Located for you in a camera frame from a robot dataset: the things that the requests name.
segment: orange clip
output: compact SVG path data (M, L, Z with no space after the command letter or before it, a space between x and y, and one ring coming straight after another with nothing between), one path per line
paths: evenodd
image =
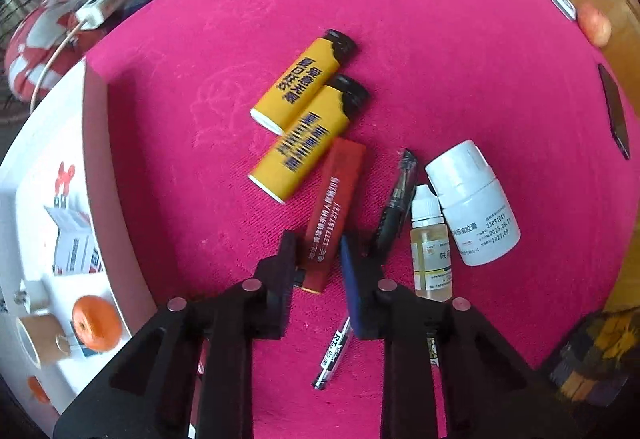
M65 197L69 195L69 184L71 183L71 179L76 175L76 166L71 165L69 170L65 172L65 163L64 161L60 163L60 168L58 170L58 177L56 178L56 196L60 194L60 186L62 186L62 194Z

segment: medicine bottle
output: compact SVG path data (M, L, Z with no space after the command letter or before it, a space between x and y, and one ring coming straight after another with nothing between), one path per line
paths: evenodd
M438 198L428 185L420 184L415 189L411 214L415 294L446 302L453 294L449 231L442 218Z
M466 265L486 264L513 249L520 228L500 182L473 141L444 152L425 170Z

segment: white cable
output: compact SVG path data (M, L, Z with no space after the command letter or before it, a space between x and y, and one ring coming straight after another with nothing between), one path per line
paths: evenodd
M38 92L40 91L40 87L42 86L42 82L44 81L44 78L47 75L47 72L49 72L49 70L51 69L51 66L56 61L56 58L60 56L60 53L62 53L62 50L67 45L69 45L69 42L71 41L71 39L74 36L76 36L76 34L82 28L83 25L84 25L84 22L80 22L73 29L71 29L71 32L68 35L66 35L66 38L62 41L62 43L60 44L60 47L58 47L56 51L51 55L49 61L44 66L44 69L42 69L40 76L38 76L38 81L36 82L36 86L33 89L33 94L31 95L31 101L29 103L29 115L33 114L33 111L36 108L36 98L38 97Z

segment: black lighter top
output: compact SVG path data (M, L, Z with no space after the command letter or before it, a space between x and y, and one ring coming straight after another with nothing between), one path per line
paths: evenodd
M349 120L353 120L353 117L369 101L370 96L367 89L344 74L336 74L326 82L326 85L340 90L342 93L342 111Z
M357 45L346 34L342 34L335 29L329 29L322 37L332 42L334 48L334 58L340 65L344 65L345 61L355 52Z

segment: white pill bottle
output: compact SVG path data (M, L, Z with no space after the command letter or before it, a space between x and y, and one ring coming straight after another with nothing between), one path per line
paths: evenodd
M509 201L473 141L444 152L425 170L466 265L491 262L518 243Z

